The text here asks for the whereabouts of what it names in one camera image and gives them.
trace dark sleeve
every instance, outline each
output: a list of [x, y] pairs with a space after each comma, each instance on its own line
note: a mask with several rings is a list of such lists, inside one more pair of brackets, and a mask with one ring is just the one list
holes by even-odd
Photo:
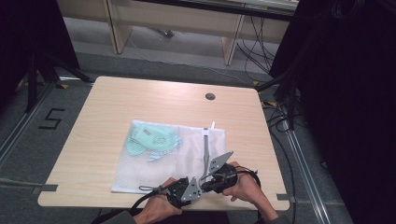
[[290, 222], [285, 216], [280, 216], [269, 222], [264, 222], [262, 218], [260, 218], [254, 224], [290, 224]]
[[136, 222], [129, 212], [123, 211], [103, 224], [136, 224]]

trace desk leg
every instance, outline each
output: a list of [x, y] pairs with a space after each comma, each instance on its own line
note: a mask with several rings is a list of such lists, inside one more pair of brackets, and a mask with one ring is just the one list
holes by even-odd
[[113, 50], [115, 53], [121, 54], [128, 42], [133, 26], [121, 24], [120, 17], [117, 10], [113, 7], [111, 0], [104, 0], [104, 5], [111, 33], [111, 41], [113, 42]]
[[235, 27], [233, 29], [233, 37], [222, 37], [221, 42], [224, 52], [224, 63], [230, 65], [233, 60], [233, 53], [235, 52], [236, 40], [238, 39], [239, 32], [241, 31], [242, 24], [244, 23], [245, 16], [239, 15]]

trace gray carpet floor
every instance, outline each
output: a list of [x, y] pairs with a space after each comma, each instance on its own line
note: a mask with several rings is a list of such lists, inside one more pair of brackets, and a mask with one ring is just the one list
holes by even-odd
[[[178, 82], [203, 83], [224, 86], [251, 87], [252, 79], [243, 71], [202, 69], [184, 65], [164, 63], [150, 63], [143, 60], [122, 59], [91, 54], [78, 54], [81, 70], [90, 77], [101, 75], [115, 77], [134, 77]], [[59, 69], [61, 76], [68, 76]], [[269, 80], [260, 74], [251, 74], [254, 79]], [[38, 113], [28, 127], [21, 141], [13, 149], [3, 166], [0, 167], [0, 177], [18, 181], [45, 183], [51, 168], [62, 150], [64, 142], [75, 123], [91, 87], [70, 84], [65, 89], [51, 91]], [[262, 101], [274, 101], [273, 94], [276, 87], [272, 87], [260, 94]], [[0, 144], [2, 144], [12, 128], [23, 115], [26, 105], [26, 86], [16, 93], [9, 107], [0, 114]], [[54, 111], [56, 118], [61, 119], [58, 127], [53, 130], [40, 129], [40, 126], [53, 126], [53, 121], [45, 120], [52, 108], [64, 109]], [[273, 109], [264, 109], [268, 120], [273, 116]], [[295, 132], [301, 148], [309, 164], [310, 171], [317, 183], [319, 192], [326, 204], [332, 223], [352, 223], [338, 191], [332, 182], [332, 177], [320, 165], [321, 156], [315, 144], [309, 126], [304, 122], [304, 116], [296, 117]], [[273, 133], [285, 148], [273, 138], [276, 155], [281, 173], [289, 196], [292, 186], [295, 186], [296, 211], [290, 206], [288, 211], [280, 212], [292, 220], [295, 212], [295, 223], [318, 223], [316, 214], [306, 192], [304, 181], [290, 151], [290, 145], [285, 133], [272, 128]], [[91, 223], [101, 212], [100, 209], [89, 208], [48, 208], [37, 204], [38, 195], [32, 194], [32, 188], [0, 187], [0, 223]], [[230, 223], [253, 223], [255, 212], [228, 212]]]

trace floor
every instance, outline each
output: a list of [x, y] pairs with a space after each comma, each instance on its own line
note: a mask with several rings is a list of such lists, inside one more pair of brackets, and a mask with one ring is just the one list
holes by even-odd
[[[151, 64], [154, 64], [149, 62], [157, 62], [155, 64], [163, 65], [163, 71], [165, 73], [166, 71], [170, 71], [169, 77], [161, 78], [169, 78], [170, 80], [173, 80], [174, 78], [175, 81], [184, 80], [183, 77], [172, 77], [171, 71], [175, 71], [178, 68], [178, 70], [181, 69], [182, 71], [186, 71], [186, 73], [197, 73], [197, 76], [199, 76], [199, 71], [205, 71], [205, 74], [210, 75], [210, 84], [223, 83], [226, 79], [227, 83], [232, 86], [253, 87], [257, 83], [263, 83], [271, 79], [260, 69], [260, 67], [251, 61], [247, 61], [247, 57], [239, 49], [235, 51], [233, 63], [229, 66], [224, 65], [221, 38], [218, 36], [197, 35], [174, 31], [175, 35], [173, 37], [166, 37], [149, 28], [135, 27], [122, 54], [114, 54], [111, 46], [110, 33], [106, 23], [81, 21], [68, 18], [65, 18], [64, 20], [73, 41], [75, 51], [78, 54], [78, 59], [85, 62], [85, 67], [83, 69], [88, 72], [92, 72], [93, 76], [97, 74], [105, 75], [106, 73], [118, 74], [121, 77], [126, 76], [125, 74], [132, 73], [147, 73], [149, 75], [150, 72], [152, 72], [150, 71], [150, 67], [153, 66]], [[242, 40], [238, 40], [238, 43], [242, 48], [244, 48]], [[260, 48], [258, 48], [258, 45], [255, 45], [254, 41], [246, 41], [245, 44], [248, 49], [254, 47], [253, 49], [255, 52], [260, 52]], [[265, 44], [265, 47], [272, 54], [276, 55], [278, 45]], [[100, 58], [100, 62], [103, 62], [104, 60], [114, 60], [114, 62], [121, 63], [116, 66], [113, 64], [110, 69], [104, 65], [105, 63], [100, 64], [98, 61], [94, 61], [92, 58], [95, 57], [102, 57]], [[262, 57], [256, 58], [259, 62], [265, 64]], [[141, 62], [143, 65], [141, 64], [139, 66], [141, 70], [135, 71], [134, 67], [128, 64], [128, 62]], [[55, 90], [51, 94], [54, 95], [54, 99], [58, 99], [53, 101], [56, 103], [51, 101], [43, 106], [46, 108], [62, 106], [62, 104], [59, 103], [59, 99], [64, 99], [65, 104], [75, 107], [76, 111], [78, 111], [84, 102], [84, 97], [81, 99], [78, 95], [80, 94], [86, 97], [89, 89], [80, 86], [71, 86], [70, 88], [77, 93], [65, 93], [61, 90]], [[269, 92], [273, 93], [275, 90], [276, 86], [269, 90]], [[263, 102], [272, 102], [274, 100], [272, 95], [268, 94], [268, 92], [262, 93], [260, 97]], [[19, 107], [24, 107], [22, 98], [23, 94], [19, 94], [16, 98], [16, 101], [20, 102]], [[7, 134], [10, 133], [12, 127], [15, 126], [18, 118], [22, 116], [20, 110], [17, 108], [17, 106], [12, 106], [8, 111], [6, 111], [6, 113], [0, 116], [0, 124], [2, 124], [2, 128], [0, 129], [1, 142], [6, 140]], [[267, 120], [272, 117], [276, 117], [276, 113], [278, 112], [271, 108], [271, 106], [264, 106], [264, 114]], [[70, 123], [73, 123], [73, 119], [75, 119], [77, 115], [78, 112], [70, 115]], [[329, 218], [321, 219], [316, 207], [313, 206], [315, 205], [315, 202], [312, 201], [312, 197], [306, 187], [307, 184], [302, 178], [303, 170], [299, 166], [295, 154], [290, 149], [289, 137], [285, 133], [279, 132], [279, 127], [282, 129], [282, 124], [280, 122], [279, 127], [276, 125], [272, 128], [273, 132], [277, 132], [275, 134], [276, 137], [273, 138], [274, 146], [276, 148], [276, 155], [278, 156], [279, 166], [288, 194], [291, 195], [290, 197], [292, 197], [292, 200], [296, 201], [296, 203], [292, 204], [295, 205], [294, 209], [293, 206], [291, 206], [290, 210], [281, 212], [281, 214], [286, 215], [290, 220], [293, 219], [293, 214], [295, 214], [296, 218], [294, 223], [353, 223], [334, 183], [332, 182], [331, 176], [320, 164], [320, 153], [318, 152], [314, 139], [311, 137], [309, 128], [306, 123], [304, 123], [304, 117], [297, 117], [295, 122], [297, 124], [295, 125], [296, 138], [299, 141], [301, 151], [305, 155], [304, 159], [307, 164], [308, 173], [311, 174], [314, 179], [314, 186], [318, 190], [318, 194], [320, 195], [325, 207], [325, 214]], [[72, 126], [65, 127], [65, 132], [71, 129], [71, 127]], [[57, 137], [61, 139], [59, 140], [59, 146], [57, 145], [53, 147], [62, 148], [62, 142], [65, 141], [66, 136], [58, 134]], [[38, 163], [42, 162], [34, 154], [31, 154], [30, 158], [33, 158]], [[56, 153], [51, 156], [51, 160], [56, 161], [56, 158]], [[28, 164], [22, 164], [22, 166], [27, 166], [27, 170], [34, 170], [28, 166]], [[18, 164], [6, 164], [4, 168], [0, 165], [0, 177], [3, 177], [4, 174], [7, 173], [7, 169], [18, 169]], [[40, 169], [44, 169], [48, 172], [50, 171], [50, 166], [44, 166]], [[44, 182], [45, 179], [45, 176], [40, 176], [36, 180]], [[43, 210], [33, 202], [36, 196], [32, 196], [30, 190], [27, 188], [14, 189], [0, 187], [0, 189], [3, 191], [3, 193], [0, 194], [0, 197], [4, 197], [0, 200], [0, 223], [19, 223], [16, 220], [29, 220], [29, 217], [18, 219], [18, 213], [15, 212], [12, 212], [12, 216], [1, 212], [2, 208], [5, 206], [5, 203], [1, 203], [2, 201], [14, 204], [12, 206], [10, 205], [9, 208], [6, 207], [6, 210], [4, 211], [8, 212], [11, 211], [11, 208], [16, 209], [21, 207], [24, 210], [32, 208], [33, 215], [31, 220], [40, 220], [40, 223], [51, 223], [53, 220], [58, 220], [59, 223], [61, 223], [62, 219], [68, 219], [68, 215], [64, 214], [64, 212], [70, 212], [72, 216], [75, 217], [73, 220], [69, 219], [68, 223], [88, 223], [90, 218], [97, 214], [97, 210], [93, 209], [59, 209], [56, 211], [48, 209]], [[46, 216], [56, 216], [56, 218], [46, 222]], [[254, 215], [247, 213], [228, 213], [228, 217], [232, 224], [254, 222]]]

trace light green face mask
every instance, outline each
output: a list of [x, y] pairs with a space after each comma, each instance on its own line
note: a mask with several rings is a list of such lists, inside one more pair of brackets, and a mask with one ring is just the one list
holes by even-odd
[[131, 156], [138, 156], [144, 151], [151, 152], [150, 160], [155, 161], [180, 144], [174, 129], [149, 125], [146, 123], [135, 123], [128, 133], [125, 146]]

